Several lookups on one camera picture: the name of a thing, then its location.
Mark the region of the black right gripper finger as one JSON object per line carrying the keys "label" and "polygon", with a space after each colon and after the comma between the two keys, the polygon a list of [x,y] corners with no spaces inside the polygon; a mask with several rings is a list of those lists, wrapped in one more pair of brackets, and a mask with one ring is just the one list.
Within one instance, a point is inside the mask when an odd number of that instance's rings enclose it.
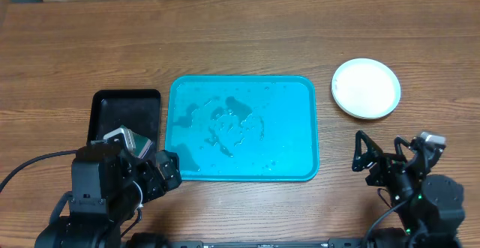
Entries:
{"label": "black right gripper finger", "polygon": [[403,149],[402,149],[403,146],[406,147],[407,149],[410,149],[410,143],[407,140],[405,140],[401,136],[396,136],[394,139],[394,149],[395,149],[396,155],[401,155],[401,156],[404,155]]}
{"label": "black right gripper finger", "polygon": [[355,134],[355,151],[352,159],[352,170],[360,172],[369,169],[383,156],[383,150],[364,131]]}

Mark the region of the green pink sponge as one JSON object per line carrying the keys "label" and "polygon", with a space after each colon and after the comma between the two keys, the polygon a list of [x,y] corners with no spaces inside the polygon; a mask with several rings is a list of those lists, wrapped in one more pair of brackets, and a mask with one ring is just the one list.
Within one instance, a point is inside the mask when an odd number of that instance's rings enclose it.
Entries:
{"label": "green pink sponge", "polygon": [[151,146],[153,146],[153,142],[149,138],[135,132],[132,132],[132,140],[134,143],[133,150],[131,151],[132,155],[139,159],[144,159]]}

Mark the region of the light blue plate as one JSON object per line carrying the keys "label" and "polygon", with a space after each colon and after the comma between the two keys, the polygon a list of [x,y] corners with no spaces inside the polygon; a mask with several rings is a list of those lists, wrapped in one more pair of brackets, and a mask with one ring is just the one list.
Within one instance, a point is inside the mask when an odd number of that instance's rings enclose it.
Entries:
{"label": "light blue plate", "polygon": [[385,64],[371,58],[354,58],[334,72],[331,94],[348,115],[372,120],[395,110],[401,100],[401,84]]}

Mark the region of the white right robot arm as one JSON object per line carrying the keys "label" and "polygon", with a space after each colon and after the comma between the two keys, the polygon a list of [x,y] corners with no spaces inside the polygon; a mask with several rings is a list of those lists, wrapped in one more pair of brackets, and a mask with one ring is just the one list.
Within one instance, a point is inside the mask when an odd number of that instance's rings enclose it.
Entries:
{"label": "white right robot arm", "polygon": [[[356,132],[352,170],[367,169],[367,185],[389,195],[388,210],[367,230],[360,247],[461,246],[457,233],[466,216],[464,188],[431,172],[445,149],[445,137],[423,131],[411,141],[396,137],[394,153],[386,153],[365,132]],[[399,216],[402,228],[379,228],[390,214]]]}

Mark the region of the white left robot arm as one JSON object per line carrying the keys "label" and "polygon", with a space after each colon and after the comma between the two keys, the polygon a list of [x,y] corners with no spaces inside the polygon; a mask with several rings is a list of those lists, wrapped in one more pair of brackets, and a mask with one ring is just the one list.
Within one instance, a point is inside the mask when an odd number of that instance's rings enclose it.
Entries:
{"label": "white left robot arm", "polygon": [[52,212],[36,247],[163,247],[155,234],[122,243],[124,222],[142,219],[142,207],[182,182],[179,156],[159,151],[140,160],[118,147],[84,147],[72,162],[72,190]]}

